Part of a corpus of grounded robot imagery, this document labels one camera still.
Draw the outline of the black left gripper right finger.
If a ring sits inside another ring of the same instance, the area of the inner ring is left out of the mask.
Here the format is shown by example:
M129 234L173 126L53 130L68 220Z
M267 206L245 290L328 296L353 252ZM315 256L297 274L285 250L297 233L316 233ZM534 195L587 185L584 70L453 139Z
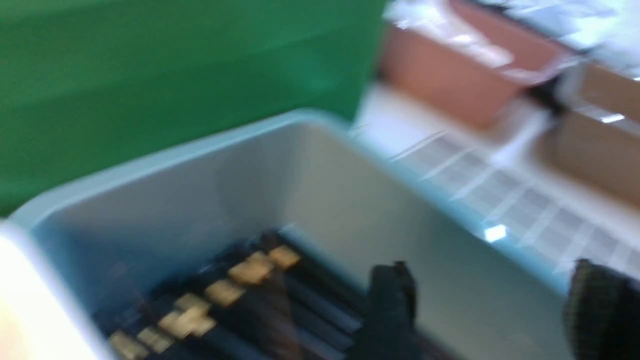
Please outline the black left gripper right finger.
M576 360L638 360L639 280L579 259L570 278L563 326Z

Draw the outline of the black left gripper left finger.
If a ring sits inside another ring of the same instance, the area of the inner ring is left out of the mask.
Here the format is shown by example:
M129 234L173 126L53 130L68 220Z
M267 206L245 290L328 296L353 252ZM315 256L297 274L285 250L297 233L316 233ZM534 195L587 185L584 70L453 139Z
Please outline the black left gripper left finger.
M349 360L423 360L415 321L418 289L406 262L378 264L369 273L365 316Z

